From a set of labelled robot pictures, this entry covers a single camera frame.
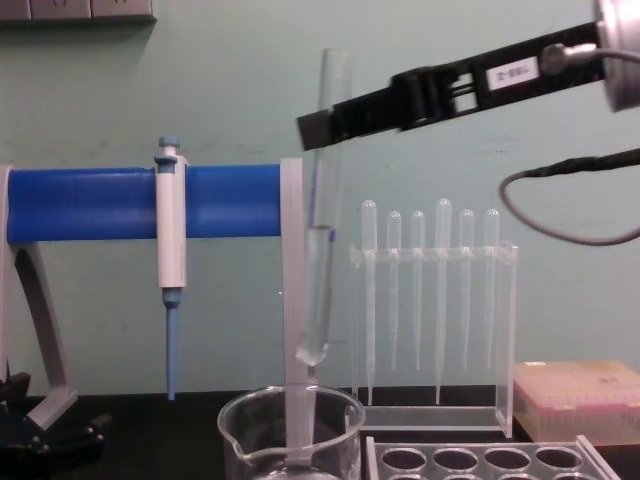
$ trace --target pipette tip box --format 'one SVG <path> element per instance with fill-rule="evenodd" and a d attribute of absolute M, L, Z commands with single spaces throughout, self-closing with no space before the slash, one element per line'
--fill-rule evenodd
<path fill-rule="evenodd" d="M 640 374 L 619 361 L 517 364 L 514 415 L 536 442 L 637 444 Z"/>

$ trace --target test tube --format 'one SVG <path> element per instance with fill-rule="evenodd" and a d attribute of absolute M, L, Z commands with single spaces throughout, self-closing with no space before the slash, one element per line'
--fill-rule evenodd
<path fill-rule="evenodd" d="M 362 204 L 362 252 L 365 263 L 365 305 L 367 319 L 367 391 L 368 403 L 373 401 L 376 374 L 376 253 L 378 251 L 378 214 L 376 204 Z"/>
<path fill-rule="evenodd" d="M 496 256 L 495 251 L 500 241 L 500 213 L 487 210 L 484 215 L 484 246 L 487 249 L 487 272 L 485 282 L 484 321 L 487 338 L 487 369 L 491 369 L 493 350 L 493 329 L 496 317 Z"/>
<path fill-rule="evenodd" d="M 468 368 L 469 323 L 471 321 L 471 249 L 473 248 L 475 217 L 471 210 L 460 212 L 460 327 L 462 331 L 462 365 Z"/>
<path fill-rule="evenodd" d="M 389 249 L 389 329 L 391 333 L 391 369 L 396 369 L 398 352 L 398 271 L 402 248 L 402 216 L 391 212 L 387 216 L 387 249 Z"/>
<path fill-rule="evenodd" d="M 451 202 L 443 198 L 436 206 L 436 239 L 438 249 L 438 285 L 436 286 L 436 405 L 440 405 L 440 388 L 444 373 L 447 328 L 447 256 L 451 246 Z"/>
<path fill-rule="evenodd" d="M 319 109 L 348 100 L 351 56 L 344 50 L 324 50 Z M 327 354 L 331 320 L 333 248 L 342 200 L 342 145 L 317 149 L 313 165 L 310 225 L 307 233 L 305 330 L 297 356 L 309 366 Z"/>
<path fill-rule="evenodd" d="M 411 215 L 411 248 L 413 248 L 413 340 L 416 351 L 416 370 L 420 370 L 420 340 L 422 338 L 422 249 L 426 245 L 424 213 Z"/>

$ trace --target glass beaker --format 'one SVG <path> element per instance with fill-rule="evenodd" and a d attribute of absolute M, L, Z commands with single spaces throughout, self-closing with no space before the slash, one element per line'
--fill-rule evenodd
<path fill-rule="evenodd" d="M 226 480 L 359 480 L 360 402 L 317 385 L 268 387 L 224 406 Z"/>

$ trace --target black countertop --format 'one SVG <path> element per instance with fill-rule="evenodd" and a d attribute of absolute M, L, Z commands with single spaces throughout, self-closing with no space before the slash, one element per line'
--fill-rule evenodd
<path fill-rule="evenodd" d="M 63 434 L 92 418 L 113 417 L 102 459 L 93 465 L 55 477 L 59 480 L 212 480 L 224 478 L 218 412 L 238 392 L 178 395 L 174 403 L 163 395 L 80 397 L 50 430 Z M 491 398 L 486 390 L 465 388 L 455 394 L 456 404 L 478 404 Z M 516 426 L 515 441 L 529 441 Z M 397 441 L 393 433 L 378 433 L 380 441 Z M 405 442 L 504 442 L 500 433 L 403 434 Z M 598 451 L 622 480 L 640 478 L 640 446 L 601 447 Z"/>

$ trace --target blue cylinder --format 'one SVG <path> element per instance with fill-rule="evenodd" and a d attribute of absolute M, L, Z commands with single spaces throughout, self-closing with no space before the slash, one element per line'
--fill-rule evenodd
<path fill-rule="evenodd" d="M 13 170 L 10 243 L 156 237 L 155 171 Z M 187 167 L 189 238 L 280 235 L 280 166 Z"/>

